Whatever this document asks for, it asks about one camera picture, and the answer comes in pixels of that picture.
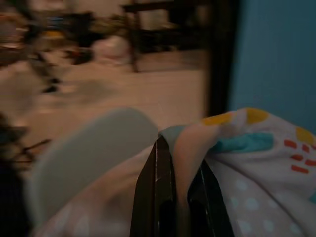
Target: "black metal bar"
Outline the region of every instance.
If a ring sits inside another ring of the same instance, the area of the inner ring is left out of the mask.
[[[135,43],[133,29],[129,23],[129,18],[128,18],[127,12],[124,12],[124,19],[125,19],[125,24],[126,24],[127,31],[128,31],[129,42],[131,44],[130,45],[131,65],[133,68],[133,72],[137,73],[138,67],[137,67],[137,59],[136,59],[136,52],[135,52],[136,43]]]
[[[130,237],[174,237],[174,184],[169,147],[161,136],[137,180]]]
[[[228,109],[240,0],[213,0],[210,11],[206,116],[222,114]]]
[[[203,161],[188,192],[191,236],[234,237],[218,181]]]

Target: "yellow dot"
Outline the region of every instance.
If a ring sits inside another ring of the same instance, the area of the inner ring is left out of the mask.
[[[255,108],[246,108],[247,110],[247,124],[254,124],[266,120],[269,113]]]
[[[309,145],[314,144],[314,136],[301,127],[296,127],[296,137],[300,142],[305,142]]]
[[[232,121],[233,114],[231,112],[222,114],[222,115],[217,115],[217,116],[212,116],[209,118],[203,119],[203,123],[205,125],[217,125],[217,124],[222,124],[222,123],[227,123]]]

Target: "black frame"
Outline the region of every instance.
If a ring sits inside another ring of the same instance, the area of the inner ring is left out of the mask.
[[[241,0],[213,0],[209,6],[205,116],[228,109]]]

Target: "dark object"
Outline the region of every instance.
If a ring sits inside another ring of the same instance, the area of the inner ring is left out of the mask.
[[[56,91],[58,91],[58,87],[56,87],[55,85],[51,85],[50,87],[44,89],[42,93],[52,93]]]
[[[49,30],[61,30],[64,24],[64,18],[62,16],[54,16],[47,18],[47,28]]]
[[[76,51],[65,50],[64,53],[65,53],[65,55],[63,56],[63,58],[67,58],[67,59],[76,58],[80,54],[80,52],[78,52],[77,50]]]
[[[92,60],[92,52],[89,50],[89,51],[81,52],[79,56],[75,58],[73,64],[79,65],[79,64],[90,62],[91,60]]]
[[[0,153],[0,236],[26,237],[32,226],[23,199],[23,181]]]
[[[184,26],[188,19],[194,15],[195,10],[195,7],[172,8],[168,11],[169,21],[171,23]]]
[[[92,12],[66,14],[63,19],[63,29],[66,30],[71,40],[77,42],[79,47],[88,48],[95,41],[103,39],[102,34],[90,30],[91,23],[94,21]]]
[[[51,83],[53,83],[53,84],[59,84],[59,83],[61,83],[61,80],[58,79],[58,78],[53,78],[53,79],[51,80]]]
[[[170,51],[171,46],[178,50],[199,49],[200,30],[197,27],[164,30],[139,30],[137,46],[141,53]]]
[[[209,84],[206,117],[225,113],[228,109],[240,16],[240,0],[212,1],[209,24],[204,30],[208,57],[206,81]]]
[[[33,44],[43,32],[43,28],[39,25],[28,25],[28,29],[23,37],[23,43]]]
[[[130,237],[175,236],[175,179],[165,139],[155,142],[134,197]],[[219,184],[203,161],[188,192],[192,237],[233,237]]]
[[[23,15],[28,21],[34,21],[35,17],[32,14],[32,11],[30,11],[30,7],[28,5],[27,0],[6,0],[8,3],[10,3],[12,6],[17,9],[17,11]]]
[[[35,156],[31,153],[31,150],[41,145],[47,144],[51,141],[50,139],[45,139],[32,146],[29,146],[29,147],[24,146],[23,143],[20,141],[21,133],[20,132],[17,133],[16,128],[10,125],[8,119],[2,113],[0,113],[0,137],[1,137],[1,140],[3,141],[1,145],[13,144],[20,150],[18,154],[16,154],[13,158],[7,161],[7,162],[17,162],[17,163],[22,163],[22,162],[31,163],[35,161]],[[25,156],[27,160],[17,161],[17,159],[20,156]]]
[[[21,49],[0,47],[0,68],[13,64],[21,58]]]
[[[188,9],[192,7],[196,7],[199,5],[207,4],[207,0],[195,0],[195,1],[185,1],[185,2],[173,2],[173,1],[161,1],[161,2],[151,2],[151,3],[136,3],[134,1],[134,4],[128,4],[123,5],[122,8],[124,10],[124,18],[125,18],[125,24],[128,29],[128,38],[129,42],[131,44],[131,64],[133,67],[134,72],[138,72],[137,62],[136,62],[136,53],[135,48],[137,45],[137,38],[138,36],[135,35],[136,32],[139,32],[141,27],[141,21],[139,17],[140,11],[150,11],[150,10],[158,10],[158,9],[165,9],[165,10],[171,10],[171,9]],[[135,25],[131,26],[129,23],[127,14],[128,13],[134,13],[135,16]]]

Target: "white polka dot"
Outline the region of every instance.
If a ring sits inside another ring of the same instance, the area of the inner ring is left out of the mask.
[[[275,201],[273,201],[272,199],[270,199],[270,200],[268,201],[268,204],[269,204],[269,206],[272,207],[272,208],[277,208],[277,203],[276,203]]]
[[[263,221],[263,227],[267,232],[272,232],[275,229],[275,225],[272,221],[264,220]]]
[[[238,225],[239,225],[240,230],[243,234],[248,234],[251,232],[251,225],[248,222],[238,220]]]
[[[299,235],[299,234],[302,233],[301,228],[299,228],[298,225],[296,225],[296,224],[294,224],[294,223],[291,224],[290,229],[291,229],[291,231],[292,231],[294,234]]]
[[[74,229],[74,236],[89,236],[89,219],[87,216],[83,216],[77,222]]]
[[[250,197],[246,200],[245,206],[249,211],[255,211],[259,209],[259,203],[256,199]]]
[[[232,202],[233,208],[236,209],[238,207],[238,205],[239,205],[238,199],[235,198],[235,197],[231,197],[231,202]]]
[[[237,180],[236,181],[236,187],[239,189],[239,190],[247,190],[247,188],[248,188],[248,185],[244,182],[244,181],[242,181],[242,180]]]

